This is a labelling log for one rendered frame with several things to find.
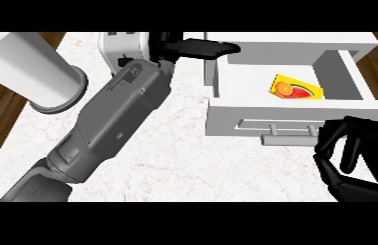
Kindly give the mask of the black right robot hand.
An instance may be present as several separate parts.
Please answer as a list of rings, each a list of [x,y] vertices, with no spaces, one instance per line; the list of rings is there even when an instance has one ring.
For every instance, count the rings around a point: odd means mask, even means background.
[[[330,157],[342,137],[347,139],[339,168],[335,168]],[[364,161],[375,182],[348,177],[358,158]],[[313,159],[322,181],[338,202],[378,202],[378,121],[351,116],[326,120],[319,128]]]

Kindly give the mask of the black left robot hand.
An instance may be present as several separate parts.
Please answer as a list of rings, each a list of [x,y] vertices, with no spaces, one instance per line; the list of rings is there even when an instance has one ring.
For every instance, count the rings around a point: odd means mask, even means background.
[[[175,63],[180,57],[215,60],[227,54],[240,52],[236,44],[203,39],[184,39],[181,32],[150,32],[147,45],[152,62],[165,60]]]

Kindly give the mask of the white open drawer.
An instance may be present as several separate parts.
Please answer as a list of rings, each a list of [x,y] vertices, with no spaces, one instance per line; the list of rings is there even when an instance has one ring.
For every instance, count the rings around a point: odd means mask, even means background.
[[[268,92],[276,75],[319,86],[322,98],[280,99]],[[242,65],[221,57],[214,78],[214,106],[378,109],[378,100],[345,50],[326,51],[310,65]]]

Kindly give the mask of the white cabinet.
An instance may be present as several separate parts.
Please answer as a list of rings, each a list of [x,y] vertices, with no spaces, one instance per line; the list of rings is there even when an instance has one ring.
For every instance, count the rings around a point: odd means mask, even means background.
[[[358,61],[378,46],[370,32],[205,32],[203,38],[239,45],[230,64],[313,65],[326,51],[338,50]]]

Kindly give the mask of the yellow fruit print box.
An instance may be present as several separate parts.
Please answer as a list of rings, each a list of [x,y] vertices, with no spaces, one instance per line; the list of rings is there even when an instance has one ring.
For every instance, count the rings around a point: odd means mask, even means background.
[[[280,99],[322,99],[323,88],[282,74],[274,76],[268,92]]]

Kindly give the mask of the large white cylinder grey rim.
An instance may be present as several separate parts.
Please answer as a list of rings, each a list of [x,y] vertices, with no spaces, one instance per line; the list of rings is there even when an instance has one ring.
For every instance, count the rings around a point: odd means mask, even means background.
[[[37,32],[0,32],[0,84],[35,111],[57,114],[81,100],[88,79]]]

